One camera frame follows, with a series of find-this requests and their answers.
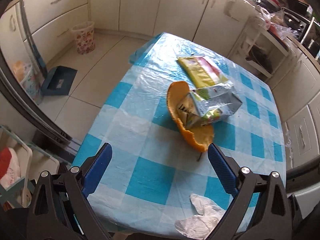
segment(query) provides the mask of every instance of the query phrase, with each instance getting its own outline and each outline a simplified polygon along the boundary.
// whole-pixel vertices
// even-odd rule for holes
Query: table
[[[272,93],[265,83],[217,53],[177,36],[162,33],[130,57],[133,66],[109,95],[79,149],[73,165],[111,144],[112,160],[94,194],[93,210],[111,232],[142,232],[184,239],[174,222],[195,214],[189,196],[204,195],[227,209],[225,193],[203,154],[182,138],[166,106],[169,85],[185,80],[176,59],[205,54],[233,82],[243,104],[228,119],[215,123],[214,143],[239,166],[255,173],[278,171],[286,178],[284,139]],[[252,198],[248,224],[257,200]]]

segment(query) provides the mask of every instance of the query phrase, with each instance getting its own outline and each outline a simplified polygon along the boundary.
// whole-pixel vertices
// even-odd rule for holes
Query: white tissue
[[[191,194],[190,200],[199,215],[177,220],[174,223],[175,228],[186,237],[204,240],[217,226],[226,211],[207,197]]]

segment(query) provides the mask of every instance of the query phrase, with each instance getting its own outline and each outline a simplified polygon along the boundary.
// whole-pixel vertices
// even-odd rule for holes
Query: crumpled carton
[[[177,105],[185,127],[203,126],[233,115],[242,101],[232,82],[191,90]]]

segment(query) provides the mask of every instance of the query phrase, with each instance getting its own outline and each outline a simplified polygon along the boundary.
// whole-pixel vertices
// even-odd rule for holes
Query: blue dustpan
[[[77,70],[64,66],[57,66],[48,72],[47,78],[41,86],[44,96],[66,96],[69,94]]]

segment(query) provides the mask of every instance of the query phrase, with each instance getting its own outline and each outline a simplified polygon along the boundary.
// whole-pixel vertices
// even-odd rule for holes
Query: wastebasket
[[[43,100],[43,95],[40,90],[40,82],[36,75],[36,72],[31,64],[25,66],[26,74],[20,85],[27,92],[27,94],[39,105]]]
[[[84,22],[71,28],[71,33],[77,45],[79,54],[86,54],[94,50],[94,22]]]

